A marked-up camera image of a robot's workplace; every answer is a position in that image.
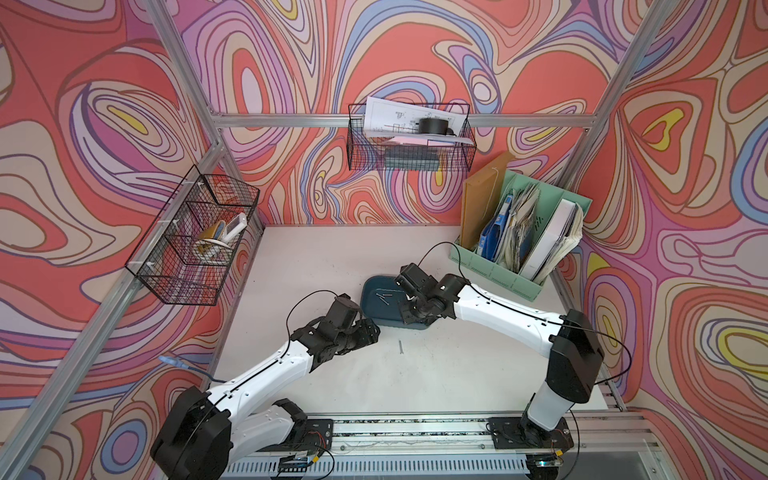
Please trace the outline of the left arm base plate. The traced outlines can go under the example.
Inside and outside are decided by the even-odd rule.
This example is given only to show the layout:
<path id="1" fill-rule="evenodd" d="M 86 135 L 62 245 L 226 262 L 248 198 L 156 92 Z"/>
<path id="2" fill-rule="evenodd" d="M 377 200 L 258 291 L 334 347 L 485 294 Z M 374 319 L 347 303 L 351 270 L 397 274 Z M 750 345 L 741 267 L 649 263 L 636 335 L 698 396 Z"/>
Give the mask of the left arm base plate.
<path id="1" fill-rule="evenodd" d="M 310 418 L 293 426 L 288 437 L 279 444 L 267 446 L 261 452 L 309 450 L 319 452 L 332 446 L 334 421 L 330 418 Z"/>

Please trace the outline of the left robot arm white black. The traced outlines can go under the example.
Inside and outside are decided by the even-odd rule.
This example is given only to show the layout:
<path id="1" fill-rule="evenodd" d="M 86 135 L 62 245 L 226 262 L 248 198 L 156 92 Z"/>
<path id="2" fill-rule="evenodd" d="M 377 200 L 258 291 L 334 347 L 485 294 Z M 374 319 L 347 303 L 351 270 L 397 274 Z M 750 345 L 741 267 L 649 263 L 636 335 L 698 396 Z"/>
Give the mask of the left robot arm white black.
<path id="1" fill-rule="evenodd" d="M 185 390 L 174 402 L 150 450 L 169 479 L 218 479 L 230 463 L 264 448 L 322 450 L 307 414 L 275 394 L 336 356 L 378 342 L 379 327 L 348 295 L 327 313 L 290 333 L 266 360 L 207 391 Z"/>

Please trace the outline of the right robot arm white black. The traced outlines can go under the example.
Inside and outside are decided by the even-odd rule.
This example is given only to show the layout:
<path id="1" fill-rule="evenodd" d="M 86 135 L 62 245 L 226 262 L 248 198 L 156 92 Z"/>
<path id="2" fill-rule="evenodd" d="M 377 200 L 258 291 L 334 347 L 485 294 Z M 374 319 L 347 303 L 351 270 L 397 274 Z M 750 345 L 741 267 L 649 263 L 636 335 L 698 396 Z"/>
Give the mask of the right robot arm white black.
<path id="1" fill-rule="evenodd" d="M 410 263 L 395 284 L 405 293 L 399 306 L 406 324 L 430 325 L 451 318 L 472 322 L 506 335 L 548 360 L 546 375 L 518 423 L 517 437 L 542 446 L 576 404 L 586 404 L 604 360 L 598 332 L 575 309 L 564 315 L 532 309 L 494 295 L 461 275 L 440 280 Z"/>

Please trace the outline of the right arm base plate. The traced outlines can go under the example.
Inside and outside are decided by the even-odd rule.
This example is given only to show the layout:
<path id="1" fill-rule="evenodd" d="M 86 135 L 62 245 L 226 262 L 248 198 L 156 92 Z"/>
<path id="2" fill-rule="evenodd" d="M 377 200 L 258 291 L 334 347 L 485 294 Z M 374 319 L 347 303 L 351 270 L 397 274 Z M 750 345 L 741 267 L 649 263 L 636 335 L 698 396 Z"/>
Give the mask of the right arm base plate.
<path id="1" fill-rule="evenodd" d="M 574 447 L 574 440 L 564 418 L 554 430 L 546 431 L 533 423 L 521 425 L 522 417 L 491 417 L 486 429 L 496 450 L 539 449 L 566 452 Z"/>

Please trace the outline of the teal plastic storage tray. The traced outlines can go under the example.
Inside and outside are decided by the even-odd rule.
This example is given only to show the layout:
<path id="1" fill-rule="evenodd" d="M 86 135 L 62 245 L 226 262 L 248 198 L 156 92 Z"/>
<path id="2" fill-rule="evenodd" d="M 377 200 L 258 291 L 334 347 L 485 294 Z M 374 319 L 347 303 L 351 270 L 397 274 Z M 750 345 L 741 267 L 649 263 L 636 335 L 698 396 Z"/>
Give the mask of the teal plastic storage tray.
<path id="1" fill-rule="evenodd" d="M 400 305 L 406 300 L 405 292 L 395 283 L 394 277 L 376 275 L 365 281 L 360 306 L 365 317 L 379 327 L 426 330 L 427 325 L 403 321 Z"/>

